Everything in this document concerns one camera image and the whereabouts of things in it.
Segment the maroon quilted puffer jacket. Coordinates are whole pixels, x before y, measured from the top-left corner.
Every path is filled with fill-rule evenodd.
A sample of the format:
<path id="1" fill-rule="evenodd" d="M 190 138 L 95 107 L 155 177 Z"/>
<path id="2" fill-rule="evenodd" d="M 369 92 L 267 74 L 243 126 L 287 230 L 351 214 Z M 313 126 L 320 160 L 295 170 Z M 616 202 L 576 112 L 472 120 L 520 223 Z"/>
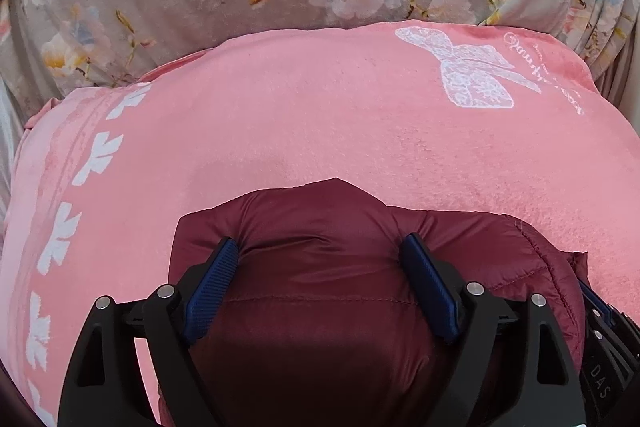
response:
<path id="1" fill-rule="evenodd" d="M 541 293 L 582 361 L 583 254 L 528 223 L 484 212 L 390 207 L 333 179 L 250 193 L 183 216 L 169 278 L 224 237 L 239 265 L 191 355 L 232 426 L 409 426 L 442 377 L 442 354 L 399 263 L 410 233 L 491 294 Z"/>

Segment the pink fleece blanket white bows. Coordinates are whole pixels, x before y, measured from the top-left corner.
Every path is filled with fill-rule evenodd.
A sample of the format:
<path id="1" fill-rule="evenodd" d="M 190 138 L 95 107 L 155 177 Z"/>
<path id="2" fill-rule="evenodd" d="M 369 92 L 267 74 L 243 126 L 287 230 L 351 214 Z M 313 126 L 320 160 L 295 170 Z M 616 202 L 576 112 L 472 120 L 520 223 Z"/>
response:
<path id="1" fill-rule="evenodd" d="M 639 311 L 638 135 L 567 46 L 418 22 L 267 31 L 29 119 L 1 259 L 17 388 L 55 421 L 84 312 L 158 285 L 181 216 L 331 178 L 393 206 L 521 218 Z"/>

